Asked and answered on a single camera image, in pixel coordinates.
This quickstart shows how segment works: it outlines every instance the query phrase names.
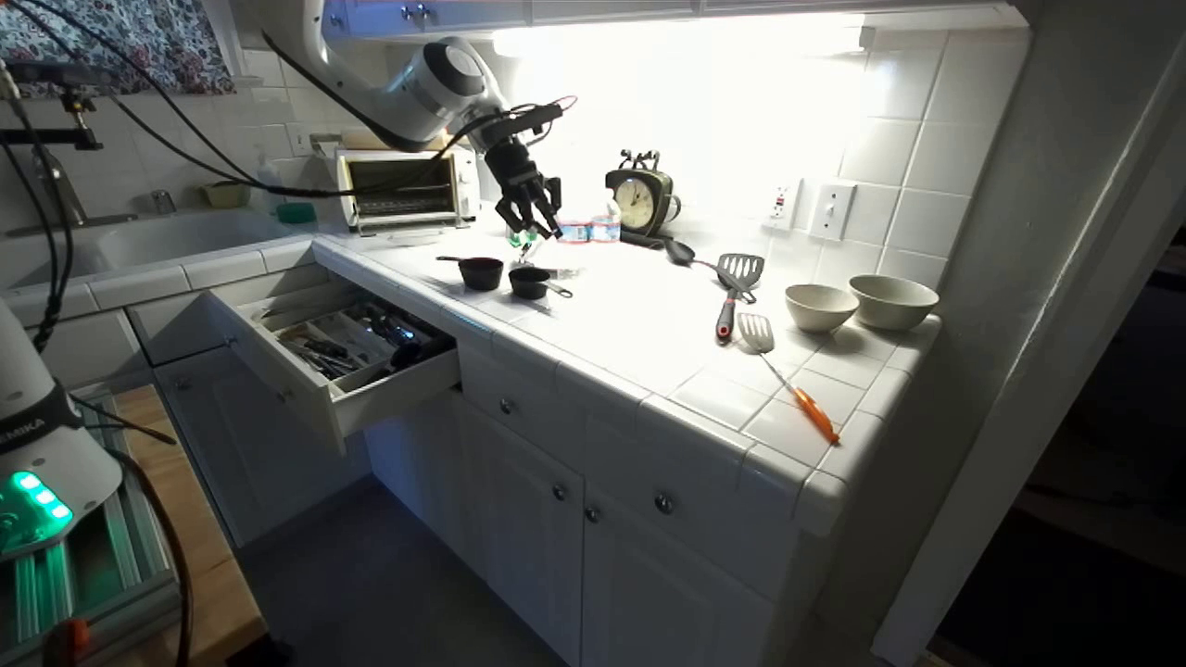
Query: electrical outlet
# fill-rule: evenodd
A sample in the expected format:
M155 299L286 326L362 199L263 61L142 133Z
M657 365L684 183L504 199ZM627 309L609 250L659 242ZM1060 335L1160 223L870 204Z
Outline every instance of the electrical outlet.
M778 184L765 228L784 233L793 228L797 209L802 209L802 183Z
M852 198L857 198L852 183L823 183L809 237L835 242L835 244L846 242Z

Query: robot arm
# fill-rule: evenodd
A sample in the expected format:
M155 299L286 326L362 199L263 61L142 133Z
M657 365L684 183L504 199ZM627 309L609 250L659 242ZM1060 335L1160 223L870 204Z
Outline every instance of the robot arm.
M436 133L462 133L500 184L495 216L510 231L561 233L561 179L545 179L517 133L564 114L561 105L504 109L487 61L454 37L431 42L384 84L362 84L325 46L325 0L251 0L263 42L325 98L347 109L374 137L400 154L422 154Z

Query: upper cabinet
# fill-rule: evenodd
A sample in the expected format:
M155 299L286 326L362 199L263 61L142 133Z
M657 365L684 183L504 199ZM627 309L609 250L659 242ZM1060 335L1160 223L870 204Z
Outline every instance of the upper cabinet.
M472 32L527 25L527 0L340 0L337 21L352 42Z
M564 21L632 21L760 11L877 11L982 0L325 0L325 21L347 42L409 42Z
M532 0L532 21L593 21L593 19L677 19L694 16L695 0Z

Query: spatula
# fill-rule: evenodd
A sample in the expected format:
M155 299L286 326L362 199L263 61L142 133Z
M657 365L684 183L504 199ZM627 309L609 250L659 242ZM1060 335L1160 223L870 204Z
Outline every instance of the spatula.
M725 304L714 314L714 341L729 344L732 341L732 313L736 296L752 294L755 281L765 279L766 260L750 255L750 252L724 252L714 265L714 279L725 289Z

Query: white tile countertop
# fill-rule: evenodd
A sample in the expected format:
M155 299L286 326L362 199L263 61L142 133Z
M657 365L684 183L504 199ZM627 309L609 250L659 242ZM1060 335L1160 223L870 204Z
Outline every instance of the white tile countertop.
M886 443L886 415L910 402L910 370L935 344L940 321L931 314L915 335L886 339L847 318L829 339L793 330L783 289L810 279L769 267L755 289L755 313L776 326L766 355L842 429L826 444L797 413L778 380L736 344L711 339L724 289L706 267L671 267L664 252L632 244L550 244L536 267L572 272L572 299L550 294L536 304L510 299L508 279L495 294L466 294L458 267L436 255L504 255L495 242L436 242L393 250L384 242L314 242L314 260L370 294L409 294L532 347L599 386L673 415L706 433L742 468L797 492L802 504L846 504Z

